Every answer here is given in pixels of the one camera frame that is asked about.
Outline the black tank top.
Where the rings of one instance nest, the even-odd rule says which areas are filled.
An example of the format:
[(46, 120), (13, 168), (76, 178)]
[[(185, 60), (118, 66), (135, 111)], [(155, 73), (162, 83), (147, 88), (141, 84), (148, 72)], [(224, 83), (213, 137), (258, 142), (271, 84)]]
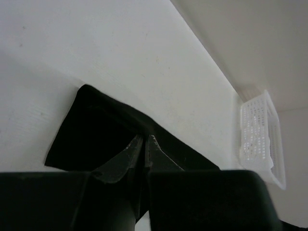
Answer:
[[(92, 172), (123, 151), (135, 136), (143, 138), (140, 215), (149, 214), (146, 142), (154, 136), (162, 151), (184, 170), (221, 170), (176, 138), (149, 116), (95, 89), (83, 85), (63, 120), (47, 154), (45, 165), (65, 171)], [(282, 220), (281, 231), (298, 226)]]

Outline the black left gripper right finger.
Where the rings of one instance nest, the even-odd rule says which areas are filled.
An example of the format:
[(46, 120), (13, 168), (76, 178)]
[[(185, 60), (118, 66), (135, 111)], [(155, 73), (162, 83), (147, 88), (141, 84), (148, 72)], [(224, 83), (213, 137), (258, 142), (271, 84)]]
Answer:
[(153, 231), (279, 231), (261, 177), (247, 170), (184, 170), (146, 142), (149, 216)]

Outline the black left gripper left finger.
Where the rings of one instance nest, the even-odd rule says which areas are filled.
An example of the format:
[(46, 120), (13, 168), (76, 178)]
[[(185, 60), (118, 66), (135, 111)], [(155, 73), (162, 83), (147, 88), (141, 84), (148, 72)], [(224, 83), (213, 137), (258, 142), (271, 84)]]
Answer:
[(140, 215), (143, 138), (92, 172), (0, 175), (3, 231), (132, 231)]

